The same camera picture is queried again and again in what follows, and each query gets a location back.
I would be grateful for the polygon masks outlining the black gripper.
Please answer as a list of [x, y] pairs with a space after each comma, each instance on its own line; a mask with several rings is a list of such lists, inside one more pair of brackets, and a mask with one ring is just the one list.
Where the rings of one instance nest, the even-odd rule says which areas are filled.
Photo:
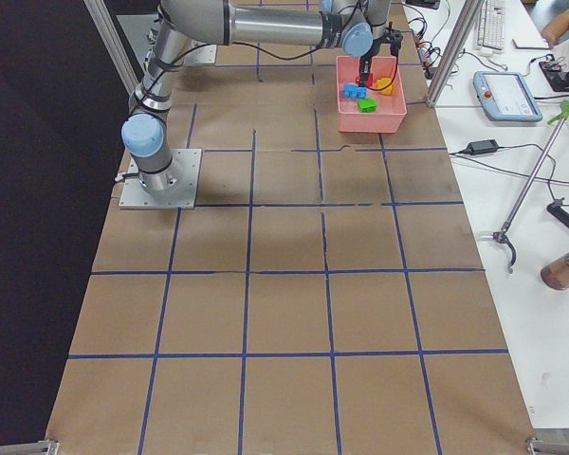
[[402, 45], [402, 32], [400, 30], [387, 27], [384, 33], [373, 40], [369, 50], [359, 58], [358, 74], [360, 76], [368, 76], [371, 72], [371, 64], [373, 58], [379, 53], [382, 45], [390, 46], [390, 54], [398, 58]]

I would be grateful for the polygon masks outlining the person hand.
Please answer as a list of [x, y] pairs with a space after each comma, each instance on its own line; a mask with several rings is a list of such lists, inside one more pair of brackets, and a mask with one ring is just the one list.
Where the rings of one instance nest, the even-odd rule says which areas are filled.
[[554, 23], [548, 24], [542, 31], [541, 36], [550, 48], [553, 48], [565, 33], [565, 27], [559, 27]]

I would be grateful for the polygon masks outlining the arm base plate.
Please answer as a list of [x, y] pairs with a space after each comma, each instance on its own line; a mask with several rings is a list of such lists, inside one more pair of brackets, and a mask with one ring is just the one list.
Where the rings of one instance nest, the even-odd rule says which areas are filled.
[[169, 168], [158, 174], [141, 173], [130, 159], [128, 173], [137, 176], [124, 180], [121, 209], [193, 209], [201, 169], [201, 149], [171, 149]]

